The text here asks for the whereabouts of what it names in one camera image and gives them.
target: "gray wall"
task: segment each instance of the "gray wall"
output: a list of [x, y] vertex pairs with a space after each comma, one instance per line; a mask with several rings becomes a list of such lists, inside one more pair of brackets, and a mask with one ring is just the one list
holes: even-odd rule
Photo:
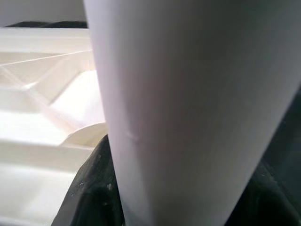
[[0, 26], [63, 20], [86, 20], [82, 0], [0, 0]]

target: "white cylinder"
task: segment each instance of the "white cylinder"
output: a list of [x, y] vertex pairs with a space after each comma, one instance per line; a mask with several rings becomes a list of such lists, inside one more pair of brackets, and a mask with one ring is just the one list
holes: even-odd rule
[[300, 1], [86, 0], [127, 226], [221, 226], [301, 76]]

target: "white plastic object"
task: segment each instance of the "white plastic object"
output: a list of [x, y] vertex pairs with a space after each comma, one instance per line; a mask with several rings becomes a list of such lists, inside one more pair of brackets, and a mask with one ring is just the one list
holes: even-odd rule
[[49, 226], [92, 149], [0, 141], [0, 225]]
[[0, 41], [0, 139], [59, 145], [105, 122], [87, 29], [1, 28]]

